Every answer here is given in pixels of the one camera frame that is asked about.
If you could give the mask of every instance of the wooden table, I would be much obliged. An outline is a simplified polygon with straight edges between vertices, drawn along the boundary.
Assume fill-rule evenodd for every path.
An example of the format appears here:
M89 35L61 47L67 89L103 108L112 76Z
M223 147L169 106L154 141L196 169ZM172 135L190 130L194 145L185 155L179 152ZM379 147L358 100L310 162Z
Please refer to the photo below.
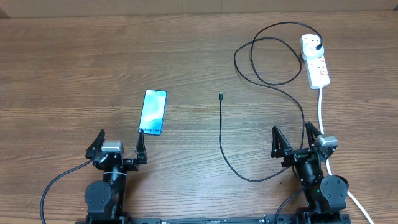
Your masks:
M101 129L107 139L122 139L131 156L148 89L169 93L164 132L146 138L149 163L129 174L126 211L160 218L275 213L299 183L291 170L254 184L229 169L218 146L218 92L224 92L223 146L236 170L251 179L281 170L280 159L270 156L271 128L278 125L299 147L300 111L284 95L243 80L233 65L239 46L281 21L304 22L323 36L331 76L323 122L339 140L333 172L349 181L376 223L397 223L396 11L0 20L0 223L40 223L45 186L86 161ZM264 36L299 52L306 33L283 25ZM252 74L248 52L238 53L238 64ZM299 68L271 40L256 44L254 59L270 82ZM309 89L305 69L280 88L301 102L306 121L318 124L318 92ZM87 166L55 183L45 201L47 223L84 219L86 186L101 177ZM353 223L365 223L346 201ZM301 196L282 213L304 205Z

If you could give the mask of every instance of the power plug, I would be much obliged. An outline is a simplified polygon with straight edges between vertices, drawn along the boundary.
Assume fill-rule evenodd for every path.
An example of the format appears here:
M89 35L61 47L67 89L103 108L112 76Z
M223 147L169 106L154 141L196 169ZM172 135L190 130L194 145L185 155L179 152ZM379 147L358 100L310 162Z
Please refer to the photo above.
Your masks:
M316 59L321 57L325 53L325 49L321 46L321 49L317 50L317 46L320 44L320 38L314 34L305 34L301 36L301 54L304 60Z
M305 34L301 37L300 42L310 88L316 90L329 85L330 78L323 55L325 50L323 46L320 50L315 49L320 43L319 37L313 34Z

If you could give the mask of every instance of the black charging cable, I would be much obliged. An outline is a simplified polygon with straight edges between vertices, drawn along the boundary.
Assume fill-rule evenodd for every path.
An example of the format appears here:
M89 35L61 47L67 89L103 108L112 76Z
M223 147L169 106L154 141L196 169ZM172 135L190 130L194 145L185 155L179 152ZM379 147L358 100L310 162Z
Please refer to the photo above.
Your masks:
M243 177L241 174L239 174L238 172L236 172L236 170L235 170L235 169L232 167L232 165L228 162L228 160L227 160L227 158L226 158L226 156L225 156L225 154L224 154L223 147L222 147L222 145L221 145L221 130L222 130L221 127L222 127L222 122L223 122L223 115L221 114L221 102L223 101L223 93L222 93L222 92L219 93L218 99L220 100L220 135L218 136L218 142L220 143L220 150L221 150L221 153L222 153L222 155L223 155L223 157L224 157L225 162L228 164L229 168L231 168L231 170L232 170L238 177L244 179L245 181L254 182L254 183L256 183L256 182L262 182L262 181L271 179L271 178L273 178L273 177L275 177L275 176L277 176L277 175L283 173L283 171L287 170L288 167L282 169L281 171L279 171L279 172L276 173L276 174L272 174L272 175L270 175L269 177L266 177L266 178L263 178L263 179L259 179L259 180L247 179L247 178Z
M42 219L42 224L46 224L45 223L45 219L44 219L44 198L47 195L47 192L49 191L51 185L53 185L58 179L60 179L61 177L70 174L73 171L76 171L84 166L87 166L88 164L90 164L91 162L93 162L94 157L92 159L90 159L89 161L83 163L82 165L79 165L73 169L70 169L62 174L60 174L58 177L54 178L53 180L51 180L51 182L48 184L48 186L45 188L44 192L43 192L43 196L42 196L42 200L40 201L40 217Z
M278 23L276 23L276 24L272 24L272 25L269 25L269 26L263 28L262 30L260 30L260 31L254 36L254 38L253 38L252 41L250 41L250 42L244 44L243 46L241 46L240 48L238 48L238 49L235 51L235 53L234 53L234 65L235 65L236 71L238 71L238 73L239 73L245 80L247 80L248 82L250 82L250 83L252 83L252 84L255 84L255 85L258 85L258 86L262 86L262 87L266 87L266 88L270 88L270 89L279 91L279 92L283 93L284 95L288 96L291 100L293 100L293 101L297 104L297 106L300 108L300 112L301 112L301 114L302 114L302 137L301 137L301 144L300 144L300 149L302 149L302 148L303 148L303 143L304 143L304 135L305 135L304 110L303 110L301 104L300 104L293 96L290 96L290 95L289 95L288 93L286 93L285 91L280 90L280 89L274 87L274 86L278 86L278 85L285 85L285 84L288 84L288 83L290 83L291 81L293 81L294 79L296 79L296 78L298 77L298 75L300 74L300 72L301 72L301 70L302 70L301 59L300 59L299 55L297 54L297 52L296 52L289 44L287 44L286 42L284 42L282 39L279 39L279 38L277 38L277 37L261 37L261 38L258 38L258 39L257 39L257 36L258 36L261 32L265 31L266 29L268 29L268 28L270 28L270 27L274 27L274 26L282 25L282 24L297 24L297 25L304 26L304 27L306 27L306 28L308 28L308 29L314 31L314 32L319 36L319 38L320 38L320 44L316 46L316 49L317 49L317 50L320 50L320 49L322 48L322 36L321 36L314 28L312 28L312 27L310 27L310 26L308 26L308 25L306 25L306 24L304 24L304 23L301 23L301 22L278 22ZM257 41L260 41L260 40L278 40L279 42L283 43L286 47L288 47L288 48L290 49L290 51L292 51L292 53L296 56L296 58L297 58L297 60L298 60L298 64L300 65L300 68L299 68L297 74L296 74L295 76L293 76L291 79L289 79L289 80L287 80L287 81L285 81L285 82L281 82L281 83L270 83L270 82L267 82L267 81L263 80L263 79L260 77L260 75L258 74L258 72L257 72L257 70L256 70L256 67L254 66L254 61L253 61L253 48L254 48L254 43L257 42ZM250 49L250 61L251 61L251 65L252 65L253 71L254 71L254 73L256 74L256 76L258 77L258 79L259 79L261 82L263 82L264 84L257 83L257 82L254 82L254 81L248 79L245 75L242 74L242 72L240 71L240 69L239 69L239 67L238 67L238 64L236 63L236 54L237 54L242 48L244 48L244 47L246 47L246 46L248 46L248 45L251 45L251 49ZM276 175L278 175L278 174L282 173L283 171L285 171L286 169L288 169L288 167L286 167L285 169L282 169L282 170L279 171L278 173L276 173L276 174L274 174L274 175L272 175L272 176L270 176L270 177L267 177L267 178L265 178L265 179L261 179L261 180L249 180L249 179L247 179L247 178L241 176L240 174L238 174L238 173L232 168L231 164L228 162L227 158L226 158L225 155L224 155L223 148L222 148L222 146L221 146L221 122L222 122L222 116L221 116L221 102L222 102L222 100L223 100L223 94L222 94L221 92L219 93L219 100L220 100L220 135L219 135L220 149L221 149L221 153L222 153L222 155L223 155L223 157L224 157L224 159L225 159L227 165L229 165L229 167L231 168L231 170L232 170L238 177L240 177L240 178L242 178L242 179L244 179L244 180L246 180L246 181L250 181L250 182L260 182L260 181L268 180L268 179L270 179L270 178L272 178L272 177L275 177ZM277 211L277 213L276 213L276 215L275 215L275 224L277 223L278 215L279 215L280 211L282 210L282 208L285 206L285 204L287 204L290 200L292 200L293 198L295 198L296 196L298 196L302 191L306 190L308 187L310 187L312 184L314 184L314 183L318 180L318 177L319 177L319 174L317 174L317 178L315 178L314 181L313 181L312 183L309 183L308 185L302 187L298 192L294 193L292 196L290 196L288 199L286 199L286 200L282 203L282 205L280 205L280 207L279 207L279 209L278 209L278 211Z

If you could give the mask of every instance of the smartphone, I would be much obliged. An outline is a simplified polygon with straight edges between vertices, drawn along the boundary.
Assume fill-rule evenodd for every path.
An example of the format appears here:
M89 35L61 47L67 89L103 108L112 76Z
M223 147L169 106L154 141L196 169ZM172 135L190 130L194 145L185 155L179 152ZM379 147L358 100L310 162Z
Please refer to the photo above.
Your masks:
M164 113L166 110L167 92L163 90L147 90L142 106L139 132L161 135Z

